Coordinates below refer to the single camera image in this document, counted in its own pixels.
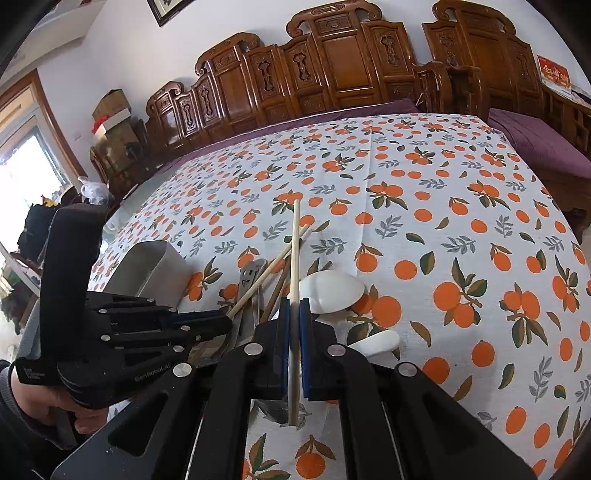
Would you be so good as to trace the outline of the person's left hand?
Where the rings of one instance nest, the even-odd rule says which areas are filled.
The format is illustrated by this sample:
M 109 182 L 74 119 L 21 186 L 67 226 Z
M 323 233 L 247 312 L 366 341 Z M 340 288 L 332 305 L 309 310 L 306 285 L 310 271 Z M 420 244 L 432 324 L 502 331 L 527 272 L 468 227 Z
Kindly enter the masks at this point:
M 62 388 L 22 384 L 16 371 L 11 373 L 10 386 L 20 410 L 44 425 L 55 423 L 57 410 L 74 414 L 74 428 L 81 435 L 95 433 L 107 421 L 108 409 L 86 409 L 78 405 Z

